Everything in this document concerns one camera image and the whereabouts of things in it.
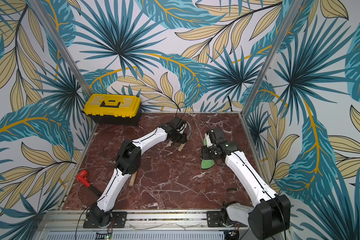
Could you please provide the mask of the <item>aluminium front rail frame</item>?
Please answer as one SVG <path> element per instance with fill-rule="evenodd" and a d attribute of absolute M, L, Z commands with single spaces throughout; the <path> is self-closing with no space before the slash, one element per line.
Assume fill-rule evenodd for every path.
<path fill-rule="evenodd" d="M 246 225 L 220 227 L 218 209 L 117 210 L 106 228 L 85 228 L 83 211 L 49 211 L 34 240 L 254 240 Z"/>

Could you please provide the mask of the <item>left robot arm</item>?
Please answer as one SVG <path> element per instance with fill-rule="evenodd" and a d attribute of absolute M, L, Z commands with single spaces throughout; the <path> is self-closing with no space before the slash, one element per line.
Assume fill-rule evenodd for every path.
<path fill-rule="evenodd" d="M 98 222 L 109 220 L 125 182 L 140 168 L 142 155 L 150 148 L 167 140 L 184 145 L 188 140 L 186 129 L 191 129 L 190 124 L 186 120 L 174 117 L 170 122 L 158 125 L 152 132 L 141 138 L 125 140 L 117 154 L 110 181 L 89 211 L 95 220 Z"/>

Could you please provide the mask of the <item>green rag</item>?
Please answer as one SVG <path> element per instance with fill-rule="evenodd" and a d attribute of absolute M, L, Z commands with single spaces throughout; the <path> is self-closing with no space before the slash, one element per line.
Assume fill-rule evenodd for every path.
<path fill-rule="evenodd" d="M 202 170 L 210 169 L 215 165 L 215 160 L 209 157 L 207 150 L 208 150 L 208 141 L 206 138 L 204 138 L 203 147 L 202 147 L 202 160 L 201 160 Z"/>

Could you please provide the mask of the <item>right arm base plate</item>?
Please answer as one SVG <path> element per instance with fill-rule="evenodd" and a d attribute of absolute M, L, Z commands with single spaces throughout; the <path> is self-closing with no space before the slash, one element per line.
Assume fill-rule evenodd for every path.
<path fill-rule="evenodd" d="M 247 227 L 248 213 L 233 216 L 236 220 L 231 219 L 224 211 L 207 211 L 207 225 L 209 228 L 233 228 L 233 227 Z"/>

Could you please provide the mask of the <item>yellow black toolbox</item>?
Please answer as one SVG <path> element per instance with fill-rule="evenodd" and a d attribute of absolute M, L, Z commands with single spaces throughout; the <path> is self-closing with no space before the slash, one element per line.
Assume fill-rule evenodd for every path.
<path fill-rule="evenodd" d="M 142 114 L 141 103 L 136 96 L 93 94 L 83 112 L 96 124 L 136 126 Z"/>

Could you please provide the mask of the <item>small dark object on table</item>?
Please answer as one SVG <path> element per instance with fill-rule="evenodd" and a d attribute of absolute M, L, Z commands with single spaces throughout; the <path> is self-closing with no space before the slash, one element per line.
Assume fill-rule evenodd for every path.
<path fill-rule="evenodd" d="M 237 188 L 227 188 L 227 192 L 236 192 L 238 191 Z"/>

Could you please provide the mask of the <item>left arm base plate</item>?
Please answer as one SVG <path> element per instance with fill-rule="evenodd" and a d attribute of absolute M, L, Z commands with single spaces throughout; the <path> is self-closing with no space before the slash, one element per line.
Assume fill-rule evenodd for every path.
<path fill-rule="evenodd" d="M 86 213 L 84 229 L 97 228 L 115 228 L 122 229 L 125 227 L 127 219 L 127 212 L 107 212 L 96 214 L 93 211 Z"/>

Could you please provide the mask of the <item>red clamp tool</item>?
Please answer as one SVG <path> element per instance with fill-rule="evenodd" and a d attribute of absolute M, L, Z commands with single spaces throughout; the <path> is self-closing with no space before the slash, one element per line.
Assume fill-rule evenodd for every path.
<path fill-rule="evenodd" d="M 99 198 L 102 193 L 95 186 L 89 183 L 88 174 L 88 171 L 82 170 L 76 175 L 76 179 Z"/>

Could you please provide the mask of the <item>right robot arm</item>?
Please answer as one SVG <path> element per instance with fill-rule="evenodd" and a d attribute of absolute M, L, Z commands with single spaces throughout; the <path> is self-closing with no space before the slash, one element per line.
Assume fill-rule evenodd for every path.
<path fill-rule="evenodd" d="M 287 239 L 290 228 L 291 202 L 279 195 L 257 173 L 236 142 L 229 141 L 220 128 L 208 130 L 202 147 L 203 160 L 221 159 L 243 185 L 252 206 L 236 202 L 223 204 L 219 212 L 208 212 L 209 227 L 234 227 L 230 238 L 239 240 L 244 225 L 259 240 L 282 235 Z"/>

